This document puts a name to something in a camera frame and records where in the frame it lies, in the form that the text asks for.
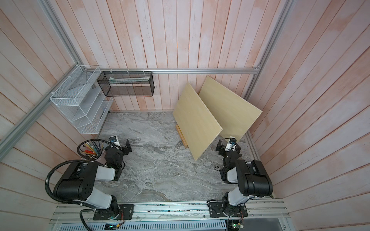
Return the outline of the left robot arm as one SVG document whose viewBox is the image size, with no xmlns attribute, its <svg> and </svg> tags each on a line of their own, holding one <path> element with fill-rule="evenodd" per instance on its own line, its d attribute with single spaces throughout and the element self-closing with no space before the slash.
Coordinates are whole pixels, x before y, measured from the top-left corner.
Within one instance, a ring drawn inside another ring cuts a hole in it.
<svg viewBox="0 0 370 231">
<path fill-rule="evenodd" d="M 65 204 L 81 204 L 99 216 L 116 219 L 122 214 L 117 198 L 95 187 L 97 181 L 118 181 L 125 168 L 123 157 L 132 152 L 129 141 L 121 146 L 115 136 L 105 141 L 90 139 L 79 144 L 80 160 L 66 161 L 56 166 L 55 172 L 66 165 L 67 169 L 48 194 Z"/>
</svg>

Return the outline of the wooden easel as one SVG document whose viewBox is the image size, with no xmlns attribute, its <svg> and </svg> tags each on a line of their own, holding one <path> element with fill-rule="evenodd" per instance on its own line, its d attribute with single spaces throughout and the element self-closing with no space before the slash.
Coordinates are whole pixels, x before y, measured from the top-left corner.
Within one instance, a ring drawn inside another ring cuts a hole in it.
<svg viewBox="0 0 370 231">
<path fill-rule="evenodd" d="M 180 136 L 180 139 L 181 139 L 181 141 L 182 141 L 182 144 L 183 144 L 183 146 L 185 147 L 185 148 L 188 148 L 188 144 L 187 144 L 187 142 L 186 142 L 186 140 L 185 140 L 185 137 L 183 136 L 183 133 L 181 132 L 181 129 L 180 129 L 180 127 L 179 127 L 179 125 L 177 125 L 176 124 L 176 130 L 177 130 L 177 132 L 178 132 L 178 134 L 179 134 L 179 136 Z"/>
</svg>

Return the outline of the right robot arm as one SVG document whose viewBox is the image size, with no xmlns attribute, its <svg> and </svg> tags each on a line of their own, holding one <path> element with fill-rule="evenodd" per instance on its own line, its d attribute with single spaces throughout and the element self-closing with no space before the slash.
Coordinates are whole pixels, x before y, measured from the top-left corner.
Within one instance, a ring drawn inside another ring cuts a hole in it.
<svg viewBox="0 0 370 231">
<path fill-rule="evenodd" d="M 242 159 L 235 137 L 227 138 L 227 144 L 223 141 L 220 139 L 215 149 L 223 157 L 223 168 L 218 171 L 222 181 L 237 187 L 224 195 L 221 208 L 226 216 L 241 215 L 242 206 L 249 200 L 271 196 L 273 184 L 261 161 Z"/>
</svg>

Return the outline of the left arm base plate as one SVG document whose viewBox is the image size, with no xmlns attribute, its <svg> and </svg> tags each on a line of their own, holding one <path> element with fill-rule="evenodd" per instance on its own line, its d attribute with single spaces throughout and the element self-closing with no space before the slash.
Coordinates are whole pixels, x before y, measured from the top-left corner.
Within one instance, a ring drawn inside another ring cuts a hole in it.
<svg viewBox="0 0 370 231">
<path fill-rule="evenodd" d="M 134 204 L 118 204 L 108 209 L 98 209 L 93 216 L 93 220 L 131 220 L 134 207 Z"/>
</svg>

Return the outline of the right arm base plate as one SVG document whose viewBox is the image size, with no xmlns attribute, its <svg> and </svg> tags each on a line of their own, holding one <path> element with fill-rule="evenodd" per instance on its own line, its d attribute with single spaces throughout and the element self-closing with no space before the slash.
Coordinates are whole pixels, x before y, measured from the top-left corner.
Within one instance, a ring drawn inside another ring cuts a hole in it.
<svg viewBox="0 0 370 231">
<path fill-rule="evenodd" d="M 209 200 L 206 202 L 209 208 L 209 214 L 211 218 L 221 217 L 240 217 L 244 218 L 248 216 L 245 204 L 238 204 L 237 206 L 231 206 L 224 202 L 216 200 Z"/>
</svg>

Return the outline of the plywood board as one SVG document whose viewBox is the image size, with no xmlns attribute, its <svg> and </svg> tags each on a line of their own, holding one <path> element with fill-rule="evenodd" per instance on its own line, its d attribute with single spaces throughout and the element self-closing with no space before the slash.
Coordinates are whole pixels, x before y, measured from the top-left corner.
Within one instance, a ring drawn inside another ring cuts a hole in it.
<svg viewBox="0 0 370 231">
<path fill-rule="evenodd" d="M 173 116 L 195 161 L 223 130 L 190 83 L 185 85 Z"/>
<path fill-rule="evenodd" d="M 240 141 L 262 114 L 260 109 L 211 77 L 206 78 L 198 95 L 223 128 L 222 138 L 234 137 Z"/>
</svg>

